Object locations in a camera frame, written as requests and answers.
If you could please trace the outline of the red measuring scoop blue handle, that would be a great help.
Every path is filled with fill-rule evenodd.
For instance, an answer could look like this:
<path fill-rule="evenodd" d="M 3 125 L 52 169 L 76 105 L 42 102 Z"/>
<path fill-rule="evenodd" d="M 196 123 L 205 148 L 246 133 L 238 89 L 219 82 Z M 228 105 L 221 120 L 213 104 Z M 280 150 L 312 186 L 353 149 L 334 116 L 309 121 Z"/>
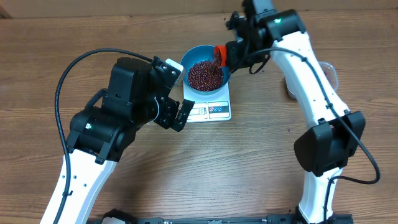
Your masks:
<path fill-rule="evenodd" d="M 226 66 L 227 48 L 225 45 L 216 45 L 214 49 L 214 60 L 219 67 Z"/>

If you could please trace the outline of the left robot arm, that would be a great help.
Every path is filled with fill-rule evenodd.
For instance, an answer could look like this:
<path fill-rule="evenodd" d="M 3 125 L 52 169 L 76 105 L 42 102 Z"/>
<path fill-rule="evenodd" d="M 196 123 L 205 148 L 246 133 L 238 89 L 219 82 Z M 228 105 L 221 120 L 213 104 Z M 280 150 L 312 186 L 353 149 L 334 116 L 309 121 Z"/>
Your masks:
<path fill-rule="evenodd" d="M 42 223 L 85 223 L 102 186 L 143 125 L 153 121 L 177 132 L 184 128 L 194 103 L 169 98 L 184 75 L 185 68 L 171 59 L 117 59 L 108 87 L 70 121 L 67 155 Z"/>

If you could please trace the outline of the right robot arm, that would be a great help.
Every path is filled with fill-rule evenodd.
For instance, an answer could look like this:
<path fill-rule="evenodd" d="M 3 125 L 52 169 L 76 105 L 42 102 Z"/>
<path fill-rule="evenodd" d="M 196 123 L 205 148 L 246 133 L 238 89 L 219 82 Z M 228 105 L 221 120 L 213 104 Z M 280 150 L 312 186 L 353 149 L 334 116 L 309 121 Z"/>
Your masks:
<path fill-rule="evenodd" d="M 325 76 L 297 11 L 277 11 L 271 1 L 244 0 L 226 26 L 235 40 L 226 44 L 223 65 L 232 72 L 273 60 L 302 110 L 307 130 L 294 143 L 305 171 L 303 195 L 292 223 L 352 223 L 331 204 L 337 178 L 355 154 L 365 119 L 352 112 Z"/>

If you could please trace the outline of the white digital kitchen scale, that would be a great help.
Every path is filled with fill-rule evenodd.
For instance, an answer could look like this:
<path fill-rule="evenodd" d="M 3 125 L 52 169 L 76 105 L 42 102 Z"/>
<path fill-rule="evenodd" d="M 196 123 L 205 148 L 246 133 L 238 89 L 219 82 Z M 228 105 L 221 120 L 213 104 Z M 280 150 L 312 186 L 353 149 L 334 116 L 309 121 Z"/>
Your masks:
<path fill-rule="evenodd" d="M 229 83 L 212 94 L 210 92 L 195 92 L 184 83 L 183 95 L 186 100 L 195 102 L 188 115 L 188 123 L 228 121 L 232 117 Z"/>

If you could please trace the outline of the red beans in bowl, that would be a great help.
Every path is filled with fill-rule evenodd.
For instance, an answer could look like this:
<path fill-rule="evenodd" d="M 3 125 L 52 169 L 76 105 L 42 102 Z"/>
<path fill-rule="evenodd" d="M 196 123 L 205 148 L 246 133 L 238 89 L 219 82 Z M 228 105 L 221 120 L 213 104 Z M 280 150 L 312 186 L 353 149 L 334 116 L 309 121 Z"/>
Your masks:
<path fill-rule="evenodd" d="M 187 82 L 195 90 L 213 91 L 223 84 L 224 73 L 212 60 L 195 63 L 189 70 Z"/>

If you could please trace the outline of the blue bowl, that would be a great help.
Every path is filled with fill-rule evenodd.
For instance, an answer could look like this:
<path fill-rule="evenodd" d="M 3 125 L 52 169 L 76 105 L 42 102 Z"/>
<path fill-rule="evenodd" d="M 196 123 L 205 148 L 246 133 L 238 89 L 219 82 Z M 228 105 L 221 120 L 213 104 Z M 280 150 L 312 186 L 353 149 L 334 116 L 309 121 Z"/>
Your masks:
<path fill-rule="evenodd" d="M 196 46 L 196 47 L 190 49 L 183 56 L 183 58 L 181 60 L 181 64 L 187 70 L 187 74 L 183 78 L 183 83 L 188 85 L 191 89 L 193 89 L 193 88 L 187 82 L 189 70 L 192 68 L 192 66 L 195 63 L 202 62 L 202 61 L 205 61 L 205 60 L 215 61 L 214 60 L 214 49 L 215 49 L 215 46 L 213 46 L 213 45 L 199 45 L 199 46 Z M 222 69 L 222 71 L 224 73 L 223 84 L 221 86 L 221 87 L 223 87 L 226 83 L 229 83 L 229 79 L 230 79 L 231 74 L 230 74 L 229 68 L 227 66 L 221 67 L 221 69 Z M 198 91 L 198 90 L 195 90 L 195 89 L 193 89 L 193 90 L 195 92 L 210 92 L 210 94 L 212 94 L 214 92 L 217 92 L 219 89 L 213 90 L 213 91 Z"/>

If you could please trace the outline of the red beans in container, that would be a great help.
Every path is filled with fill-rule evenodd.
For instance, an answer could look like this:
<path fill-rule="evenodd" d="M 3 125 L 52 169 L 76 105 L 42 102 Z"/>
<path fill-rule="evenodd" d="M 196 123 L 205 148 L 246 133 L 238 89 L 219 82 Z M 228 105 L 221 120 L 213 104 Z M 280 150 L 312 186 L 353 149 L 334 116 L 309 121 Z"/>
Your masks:
<path fill-rule="evenodd" d="M 323 73 L 325 74 L 326 79 L 330 82 L 329 74 L 326 71 L 323 71 Z"/>

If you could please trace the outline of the clear plastic container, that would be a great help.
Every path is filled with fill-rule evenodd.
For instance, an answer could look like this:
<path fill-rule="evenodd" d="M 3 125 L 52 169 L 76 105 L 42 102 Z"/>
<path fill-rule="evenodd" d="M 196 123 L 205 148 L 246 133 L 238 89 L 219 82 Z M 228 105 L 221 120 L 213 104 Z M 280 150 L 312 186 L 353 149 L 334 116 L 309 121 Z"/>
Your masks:
<path fill-rule="evenodd" d="M 322 70 L 326 71 L 329 74 L 329 77 L 330 77 L 329 83 L 330 83 L 331 87 L 334 89 L 334 91 L 337 92 L 339 82 L 338 82 L 338 76 L 337 76 L 334 66 L 332 64 L 330 64 L 329 62 L 319 61 L 319 64 L 320 64 Z M 290 90 L 290 87 L 289 87 L 290 84 L 288 83 L 286 78 L 285 78 L 285 84 L 286 84 L 287 93 L 290 96 L 290 98 L 296 99 L 295 95 Z"/>

